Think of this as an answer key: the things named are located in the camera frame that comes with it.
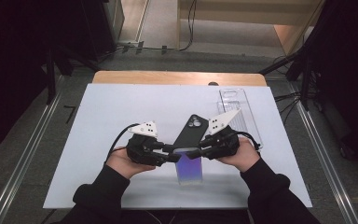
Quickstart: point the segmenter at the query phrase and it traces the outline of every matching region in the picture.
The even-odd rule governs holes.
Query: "white table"
[[[191,114],[218,114],[218,91],[242,88],[248,96],[263,140],[262,158],[276,173],[287,175],[291,191],[311,207],[296,158],[269,87],[89,84],[48,191],[45,208],[71,208],[78,186],[92,183],[118,133],[132,123],[153,120],[158,140],[173,143]],[[125,146],[131,134],[118,142]],[[173,163],[136,175],[122,198],[123,208],[246,208],[249,190],[239,172],[202,159],[203,182],[180,186]]]

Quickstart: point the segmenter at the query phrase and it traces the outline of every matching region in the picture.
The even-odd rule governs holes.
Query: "black phone case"
[[[203,119],[195,114],[191,115],[173,145],[176,147],[198,147],[208,126],[209,122],[207,119]]]

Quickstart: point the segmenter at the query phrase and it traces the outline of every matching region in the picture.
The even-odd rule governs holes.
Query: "person's left hand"
[[[144,171],[150,171],[156,169],[156,166],[143,165],[133,162],[127,156],[127,149],[115,150],[110,154],[106,165],[116,170],[119,174],[123,175],[127,179],[130,179],[133,175],[139,174]]]

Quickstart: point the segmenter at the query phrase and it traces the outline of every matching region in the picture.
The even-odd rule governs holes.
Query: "hand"
[[[217,160],[224,164],[233,165],[241,172],[245,172],[260,159],[260,156],[255,151],[249,139],[240,137],[239,140],[240,147],[235,155],[222,157]]]
[[[123,175],[127,179],[130,179],[133,175],[139,174],[144,171],[150,171],[156,169],[156,166],[143,165],[133,162],[127,156],[127,149],[120,148],[110,154],[106,165],[116,170],[119,174]]]

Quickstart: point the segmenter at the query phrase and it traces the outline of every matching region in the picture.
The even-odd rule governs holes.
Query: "clear plastic tray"
[[[244,89],[223,89],[219,91],[220,102],[217,103],[219,114],[233,109],[241,109],[240,113],[229,123],[229,126],[239,132],[249,133],[263,147],[263,141],[255,125],[255,119]]]

